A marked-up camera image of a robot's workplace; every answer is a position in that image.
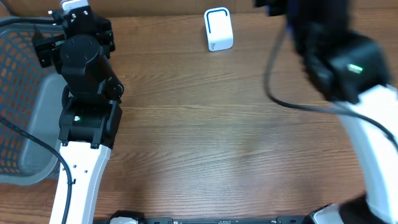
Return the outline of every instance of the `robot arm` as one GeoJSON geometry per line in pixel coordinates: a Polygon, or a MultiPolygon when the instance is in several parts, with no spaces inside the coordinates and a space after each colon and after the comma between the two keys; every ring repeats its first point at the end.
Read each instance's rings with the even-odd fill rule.
{"type": "MultiPolygon", "coordinates": [[[[104,168],[118,131],[123,85],[108,62],[115,50],[109,20],[96,16],[87,0],[62,1],[50,12],[64,33],[43,38],[37,30],[33,46],[42,67],[54,65],[68,85],[60,116],[60,154],[72,173],[66,223],[93,223],[104,168]]],[[[60,166],[50,223],[63,223],[67,175],[60,166]]]]}
{"type": "MultiPolygon", "coordinates": [[[[267,6],[270,16],[286,15],[309,80],[327,101],[372,118],[398,136],[397,91],[388,85],[391,76],[380,47],[349,30],[348,0],[260,0],[256,6],[267,6]]],[[[324,208],[312,214],[312,222],[397,223],[397,149],[359,118],[340,116],[340,121],[363,170],[366,203],[324,208]]]]}

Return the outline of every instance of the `wooden table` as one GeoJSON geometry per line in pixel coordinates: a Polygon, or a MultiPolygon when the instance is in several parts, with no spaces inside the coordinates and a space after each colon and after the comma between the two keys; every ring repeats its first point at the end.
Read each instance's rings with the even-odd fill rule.
{"type": "MultiPolygon", "coordinates": [[[[398,9],[362,9],[355,27],[398,72],[398,9]]],[[[203,16],[112,19],[111,63],[124,83],[123,117],[96,218],[261,218],[307,214],[364,192],[336,116],[281,108],[262,73],[283,19],[234,14],[234,46],[210,53],[203,16]]],[[[326,106],[285,41],[272,88],[286,101],[326,106]]],[[[57,182],[0,185],[0,223],[48,223],[57,182]]]]}

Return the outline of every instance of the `gray mesh chair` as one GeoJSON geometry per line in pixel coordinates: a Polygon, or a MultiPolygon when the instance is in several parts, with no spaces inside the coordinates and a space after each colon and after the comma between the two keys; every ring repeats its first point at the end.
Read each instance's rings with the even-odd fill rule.
{"type": "MultiPolygon", "coordinates": [[[[36,27],[45,37],[62,32],[57,26],[36,27]]],[[[31,24],[0,27],[0,113],[59,151],[58,119],[66,81],[53,67],[40,66],[33,34],[31,24]]],[[[0,126],[0,183],[35,184],[57,177],[58,170],[57,159],[46,149],[0,126]]]]}

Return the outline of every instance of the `wire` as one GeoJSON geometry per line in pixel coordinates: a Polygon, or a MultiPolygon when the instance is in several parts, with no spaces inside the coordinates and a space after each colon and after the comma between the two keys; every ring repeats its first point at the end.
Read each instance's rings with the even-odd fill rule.
{"type": "Polygon", "coordinates": [[[56,23],[52,19],[29,19],[29,18],[18,18],[8,19],[0,22],[0,27],[8,26],[15,23],[30,23],[30,24],[54,24],[56,23]]]}
{"type": "Polygon", "coordinates": [[[3,6],[7,12],[10,14],[10,16],[13,16],[14,13],[11,12],[10,8],[7,6],[7,4],[4,2],[4,0],[0,0],[0,6],[3,6]]]}
{"type": "Polygon", "coordinates": [[[277,103],[278,105],[284,106],[286,108],[291,108],[291,109],[296,109],[296,110],[303,110],[303,111],[311,111],[311,112],[319,112],[319,113],[328,113],[328,114],[337,114],[337,115],[343,115],[343,116],[350,116],[354,118],[359,118],[364,121],[367,121],[371,124],[373,124],[375,127],[379,128],[384,134],[386,135],[386,138],[390,140],[390,142],[394,145],[394,147],[398,151],[398,143],[394,137],[394,135],[383,125],[378,123],[377,121],[368,118],[367,116],[361,115],[359,113],[356,113],[354,111],[350,110],[339,110],[339,109],[334,109],[334,108],[322,108],[322,107],[317,107],[317,106],[307,106],[307,105],[295,105],[292,103],[287,103],[282,100],[277,99],[271,92],[270,88],[270,80],[271,80],[271,73],[272,69],[274,67],[276,58],[278,56],[279,50],[282,47],[283,41],[285,39],[286,31],[285,27],[283,26],[281,31],[279,32],[277,39],[275,41],[274,46],[272,47],[271,54],[268,58],[267,61],[267,66],[266,66],[266,71],[264,73],[264,89],[266,92],[267,97],[273,101],[274,103],[277,103]]]}
{"type": "Polygon", "coordinates": [[[57,152],[53,147],[49,146],[47,143],[41,141],[40,139],[36,138],[35,136],[25,132],[21,128],[18,128],[16,125],[12,124],[10,121],[8,121],[6,118],[3,118],[0,116],[0,123],[3,125],[7,126],[8,128],[12,129],[16,133],[20,134],[21,136],[32,140],[33,142],[36,142],[40,146],[46,148],[48,151],[50,151],[53,155],[55,155],[56,158],[59,159],[63,167],[65,168],[65,172],[67,173],[67,179],[68,179],[68,192],[67,192],[67,200],[65,204],[65,211],[63,212],[63,217],[62,217],[62,224],[66,224],[67,218],[68,218],[68,212],[69,212],[69,207],[70,207],[70,200],[72,197],[72,173],[70,172],[70,169],[68,167],[67,162],[63,159],[61,154],[57,152]]]}

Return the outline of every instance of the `white device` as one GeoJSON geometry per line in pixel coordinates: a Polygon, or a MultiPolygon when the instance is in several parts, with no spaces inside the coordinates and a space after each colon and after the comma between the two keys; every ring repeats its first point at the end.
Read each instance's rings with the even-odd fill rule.
{"type": "Polygon", "coordinates": [[[61,7],[65,14],[68,13],[69,11],[71,11],[72,9],[76,9],[76,8],[84,7],[84,6],[88,6],[88,0],[62,0],[61,1],[61,7]]]}
{"type": "Polygon", "coordinates": [[[231,14],[225,7],[205,12],[205,26],[209,51],[230,49],[234,44],[231,14]]]}

